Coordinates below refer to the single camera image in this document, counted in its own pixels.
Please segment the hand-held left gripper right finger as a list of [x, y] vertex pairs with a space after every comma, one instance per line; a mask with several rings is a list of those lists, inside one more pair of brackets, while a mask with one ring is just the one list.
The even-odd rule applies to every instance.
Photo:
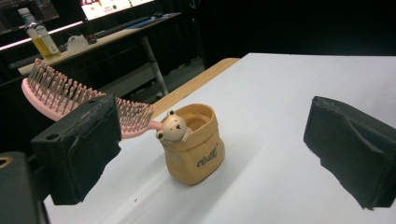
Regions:
[[396, 200], [396, 129], [333, 99], [313, 98], [304, 142], [367, 209]]

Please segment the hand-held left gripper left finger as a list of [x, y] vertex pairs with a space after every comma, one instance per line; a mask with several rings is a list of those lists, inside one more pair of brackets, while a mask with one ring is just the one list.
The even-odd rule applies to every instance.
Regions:
[[33, 138], [36, 157], [49, 170], [53, 202], [82, 202], [107, 164], [120, 153], [120, 140], [119, 115], [112, 95], [83, 103]]

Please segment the pink hairbrush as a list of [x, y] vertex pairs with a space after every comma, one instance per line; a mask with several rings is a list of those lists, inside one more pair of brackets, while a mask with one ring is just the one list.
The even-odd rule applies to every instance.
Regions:
[[[71, 111], [105, 93], [89, 88], [35, 59], [21, 89], [29, 103], [49, 119], [58, 121]], [[162, 124], [152, 120], [155, 106], [116, 98], [123, 138], [137, 137], [148, 130], [159, 131]]]

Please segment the yellow bear pot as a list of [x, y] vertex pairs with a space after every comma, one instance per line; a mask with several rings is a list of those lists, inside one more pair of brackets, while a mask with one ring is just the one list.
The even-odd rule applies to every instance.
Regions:
[[215, 111], [209, 105], [192, 104], [162, 119], [156, 133], [170, 175], [185, 185], [202, 182], [221, 165], [225, 146], [219, 136]]

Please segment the white plastic bag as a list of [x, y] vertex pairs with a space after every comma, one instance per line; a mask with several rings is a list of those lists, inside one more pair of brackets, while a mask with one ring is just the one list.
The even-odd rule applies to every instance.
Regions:
[[68, 38], [67, 50], [68, 51], [79, 51], [88, 47], [88, 41], [84, 35], [73, 35]]

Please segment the clear bottle with yellow liquid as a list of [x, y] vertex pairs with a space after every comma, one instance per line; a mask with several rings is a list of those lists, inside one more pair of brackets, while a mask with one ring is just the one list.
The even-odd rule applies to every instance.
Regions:
[[45, 60], [53, 60], [61, 56], [44, 24], [37, 21], [27, 7], [18, 10], [25, 25], [24, 30], [30, 36], [33, 44]]

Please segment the wooden desk with metal legs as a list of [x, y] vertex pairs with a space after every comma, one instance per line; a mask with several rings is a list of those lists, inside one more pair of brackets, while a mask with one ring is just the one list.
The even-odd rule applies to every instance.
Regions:
[[103, 31], [96, 41], [82, 49], [67, 50], [47, 65], [99, 91], [124, 96], [154, 79], [162, 94], [168, 89], [163, 80], [149, 36], [180, 19], [168, 13], [119, 30]]

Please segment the black keyboard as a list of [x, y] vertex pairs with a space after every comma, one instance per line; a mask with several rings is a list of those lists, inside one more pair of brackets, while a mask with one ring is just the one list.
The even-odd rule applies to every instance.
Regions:
[[123, 29], [125, 29], [127, 27], [136, 25], [136, 24], [141, 23], [141, 22], [149, 21], [149, 20], [151, 20], [151, 17], [142, 17], [142, 18], [138, 18], [138, 19], [135, 19], [135, 20], [132, 20], [132, 21], [127, 21], [125, 23], [122, 23], [122, 24], [113, 26], [111, 28], [105, 29], [103, 31], [97, 32], [97, 33], [94, 34], [94, 36], [95, 36], [95, 38], [102, 38], [104, 36], [111, 35], [111, 34], [114, 34], [116, 32], [119, 32], [119, 31], [121, 31], [121, 30], [123, 30]]

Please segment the lit monitor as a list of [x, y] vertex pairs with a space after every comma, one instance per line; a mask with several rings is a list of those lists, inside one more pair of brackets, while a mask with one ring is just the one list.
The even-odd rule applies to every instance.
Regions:
[[79, 0], [88, 21], [98, 19], [154, 0]]

